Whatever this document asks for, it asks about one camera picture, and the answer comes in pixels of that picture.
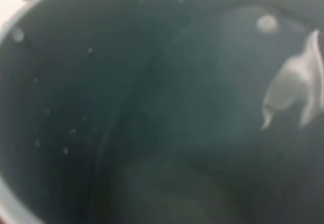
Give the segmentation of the teal blue plastic cup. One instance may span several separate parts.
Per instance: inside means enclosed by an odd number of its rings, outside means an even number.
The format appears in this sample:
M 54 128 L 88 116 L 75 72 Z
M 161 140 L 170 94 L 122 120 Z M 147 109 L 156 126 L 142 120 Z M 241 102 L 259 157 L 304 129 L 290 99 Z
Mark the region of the teal blue plastic cup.
M 1 220 L 323 223 L 323 0 L 31 0 Z

